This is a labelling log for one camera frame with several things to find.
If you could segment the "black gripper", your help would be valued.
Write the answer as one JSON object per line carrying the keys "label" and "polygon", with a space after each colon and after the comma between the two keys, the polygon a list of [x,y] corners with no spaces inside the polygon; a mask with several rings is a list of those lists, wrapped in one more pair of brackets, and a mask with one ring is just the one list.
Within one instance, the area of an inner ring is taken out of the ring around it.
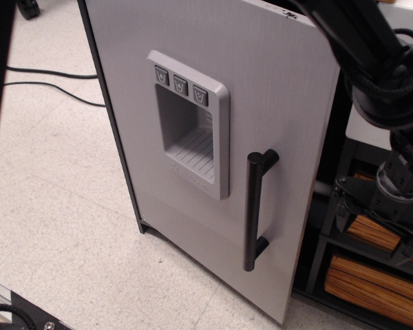
{"label": "black gripper", "polygon": [[354,177],[337,179],[334,196],[338,231],[346,232],[358,216],[365,216],[400,237],[391,264],[402,265],[413,259],[413,201],[392,199],[375,181]]}

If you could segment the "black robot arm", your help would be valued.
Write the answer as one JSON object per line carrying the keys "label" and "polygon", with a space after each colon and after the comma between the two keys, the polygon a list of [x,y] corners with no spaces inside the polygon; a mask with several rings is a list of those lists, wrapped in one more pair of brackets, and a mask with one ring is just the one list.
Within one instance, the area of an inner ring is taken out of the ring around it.
{"label": "black robot arm", "polygon": [[392,29],[375,1],[297,1],[328,39],[360,116],[390,133],[374,181],[340,177],[336,222],[364,215],[400,237],[393,265],[413,259],[413,30]]}

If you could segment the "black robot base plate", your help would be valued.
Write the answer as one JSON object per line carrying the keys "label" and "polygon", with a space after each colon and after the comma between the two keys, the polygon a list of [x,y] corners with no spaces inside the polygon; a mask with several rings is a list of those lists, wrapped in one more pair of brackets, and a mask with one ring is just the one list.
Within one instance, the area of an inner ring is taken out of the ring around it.
{"label": "black robot base plate", "polygon": [[73,329],[0,284],[0,329]]}

